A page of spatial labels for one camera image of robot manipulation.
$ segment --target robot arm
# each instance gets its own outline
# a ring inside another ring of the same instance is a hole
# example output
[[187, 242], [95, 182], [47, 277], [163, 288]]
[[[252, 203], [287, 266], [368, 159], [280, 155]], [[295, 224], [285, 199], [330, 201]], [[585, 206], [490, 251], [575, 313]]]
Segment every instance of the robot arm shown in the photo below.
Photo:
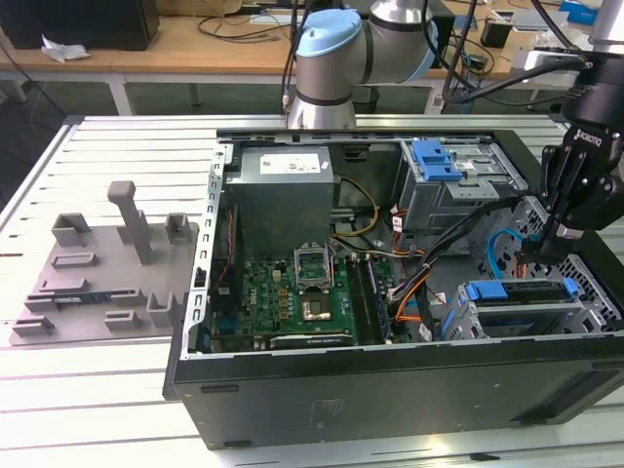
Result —
[[[420, 0], [377, 0], [370, 19], [350, 10], [310, 15], [296, 51], [291, 129], [352, 129], [353, 86], [422, 76], [434, 56], [423, 39]], [[429, 35], [437, 40], [430, 14]]]
[[624, 139], [624, 2], [605, 0], [592, 30], [594, 50], [562, 112], [564, 142], [542, 153], [539, 197], [549, 219], [538, 239], [525, 241], [525, 261], [555, 263], [586, 230], [601, 230], [624, 215], [618, 164]]

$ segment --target white workbench surface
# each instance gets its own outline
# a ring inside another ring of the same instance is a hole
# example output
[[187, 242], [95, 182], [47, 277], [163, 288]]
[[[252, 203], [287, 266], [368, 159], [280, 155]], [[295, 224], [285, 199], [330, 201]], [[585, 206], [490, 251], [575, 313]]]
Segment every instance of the white workbench surface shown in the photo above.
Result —
[[[55, 240], [50, 227], [57, 214], [121, 224], [106, 187], [132, 179], [149, 221], [169, 212], [197, 219], [215, 128], [279, 125], [272, 116], [95, 117], [59, 131], [0, 215], [0, 467], [468, 466], [474, 452], [502, 457], [488, 468], [624, 464], [623, 390], [562, 426], [210, 452], [184, 406], [161, 397], [167, 338], [10, 347], [11, 321]], [[542, 116], [360, 119], [367, 125], [513, 129], [534, 154], [564, 132]], [[617, 248], [624, 228], [608, 233]]]

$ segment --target light blue joint cap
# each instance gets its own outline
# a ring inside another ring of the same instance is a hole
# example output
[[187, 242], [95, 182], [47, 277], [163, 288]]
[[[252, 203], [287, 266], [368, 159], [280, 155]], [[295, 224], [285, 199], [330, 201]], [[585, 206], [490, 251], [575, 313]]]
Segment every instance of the light blue joint cap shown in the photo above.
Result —
[[323, 10], [310, 15], [303, 26], [297, 54], [318, 57], [339, 49], [362, 29], [362, 19], [353, 10]]

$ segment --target table leg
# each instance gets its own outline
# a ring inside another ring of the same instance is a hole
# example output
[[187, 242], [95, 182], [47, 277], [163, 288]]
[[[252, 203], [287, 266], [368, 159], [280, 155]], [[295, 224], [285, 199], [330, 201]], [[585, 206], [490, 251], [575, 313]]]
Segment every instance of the table leg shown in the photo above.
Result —
[[0, 81], [0, 90], [15, 102], [26, 102], [27, 97], [19, 81]]
[[108, 82], [110, 87], [110, 93], [113, 95], [115, 105], [117, 106], [117, 113], [119, 115], [135, 115], [135, 107], [128, 96], [128, 90], [126, 90], [126, 83], [121, 79], [115, 79]]
[[431, 85], [429, 90], [429, 97], [427, 98], [427, 105], [425, 106], [425, 114], [441, 114], [445, 105], [445, 100], [442, 98], [442, 87], [444, 82], [435, 82]]
[[193, 107], [199, 107], [202, 105], [202, 100], [199, 97], [199, 89], [195, 83], [188, 85], [188, 91], [191, 93], [191, 104]]

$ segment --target blue cable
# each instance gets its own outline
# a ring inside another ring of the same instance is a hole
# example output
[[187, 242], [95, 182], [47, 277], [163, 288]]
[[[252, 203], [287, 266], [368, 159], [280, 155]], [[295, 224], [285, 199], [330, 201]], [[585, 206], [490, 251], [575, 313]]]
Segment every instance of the blue cable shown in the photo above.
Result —
[[509, 234], [511, 237], [516, 239], [517, 241], [522, 242], [523, 236], [518, 231], [514, 231], [513, 229], [501, 229], [496, 232], [493, 236], [489, 238], [487, 241], [487, 262], [489, 263], [489, 267], [491, 268], [492, 273], [494, 274], [494, 278], [497, 280], [503, 279], [503, 272], [498, 268], [498, 264], [496, 264], [496, 253], [494, 253], [494, 247], [496, 245], [496, 239], [500, 237], [501, 234]]

